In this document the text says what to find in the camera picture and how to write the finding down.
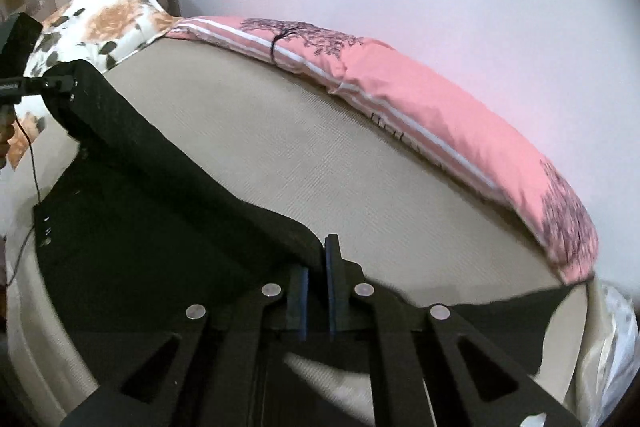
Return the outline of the person's left hand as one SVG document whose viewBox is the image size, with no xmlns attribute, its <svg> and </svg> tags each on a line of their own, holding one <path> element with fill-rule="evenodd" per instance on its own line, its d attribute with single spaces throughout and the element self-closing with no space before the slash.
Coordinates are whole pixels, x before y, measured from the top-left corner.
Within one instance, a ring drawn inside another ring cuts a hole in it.
<svg viewBox="0 0 640 427">
<path fill-rule="evenodd" d="M 14 135 L 15 110 L 12 105 L 3 105 L 0 110 L 0 169 L 6 167 L 9 141 Z"/>
</svg>

